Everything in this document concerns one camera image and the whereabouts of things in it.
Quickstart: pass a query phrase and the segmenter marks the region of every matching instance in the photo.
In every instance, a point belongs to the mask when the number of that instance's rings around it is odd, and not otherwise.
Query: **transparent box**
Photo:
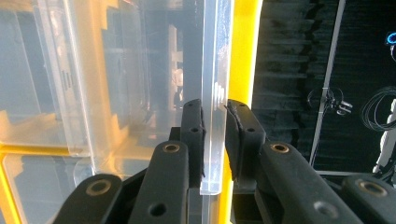
[[[199,98],[201,192],[219,193],[232,12],[232,0],[0,4],[0,142],[67,147],[130,176]]]

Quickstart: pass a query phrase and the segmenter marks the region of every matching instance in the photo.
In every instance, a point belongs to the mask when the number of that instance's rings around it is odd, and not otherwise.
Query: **yellow frame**
[[[262,0],[235,0],[231,50],[230,99],[251,106],[257,38]],[[219,223],[230,223],[233,181],[228,156],[224,157],[222,192],[219,196]]]
[[[36,156],[69,156],[67,147],[20,147],[4,146],[0,144],[0,208],[6,223],[22,223],[18,206],[12,194],[11,187],[4,167],[4,158],[7,154],[22,154]]]

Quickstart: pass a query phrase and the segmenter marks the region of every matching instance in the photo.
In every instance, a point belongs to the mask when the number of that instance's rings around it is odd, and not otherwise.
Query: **blue light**
[[[396,33],[388,35],[387,40],[389,44],[396,44]]]

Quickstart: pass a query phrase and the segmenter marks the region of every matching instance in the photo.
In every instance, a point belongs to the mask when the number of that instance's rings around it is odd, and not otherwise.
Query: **cable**
[[[395,59],[395,57],[393,56],[393,50],[394,50],[394,48],[395,48],[394,45],[390,46],[390,57],[392,57],[393,61],[396,62],[396,59]]]
[[[393,96],[396,98],[396,87],[385,87],[377,91],[375,95],[366,104],[364,104],[361,108],[361,120],[364,126],[377,132],[389,131],[396,128],[396,120],[390,123],[379,123],[377,121],[376,112],[378,110],[378,106],[387,96]]]

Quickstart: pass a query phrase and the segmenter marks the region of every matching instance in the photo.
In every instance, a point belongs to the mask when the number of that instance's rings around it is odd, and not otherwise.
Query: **screw hole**
[[[289,148],[286,145],[283,144],[272,144],[271,149],[275,152],[279,153],[287,153],[289,152]]]
[[[98,196],[110,190],[111,182],[106,179],[99,179],[92,182],[85,192],[90,196]]]
[[[384,197],[384,196],[386,196],[388,194],[387,191],[384,188],[382,188],[381,186],[377,185],[376,183],[369,182],[369,181],[360,180],[359,187],[363,191],[371,193],[371,194],[373,194],[376,197]]]
[[[330,217],[333,219],[338,218],[337,208],[330,203],[315,202],[314,207],[318,212],[325,215],[326,217]]]
[[[163,203],[156,203],[149,207],[149,213],[154,217],[160,217],[166,213],[166,206]]]
[[[177,152],[179,149],[180,149],[180,146],[178,146],[178,145],[166,145],[163,147],[163,151],[169,152],[169,153]]]

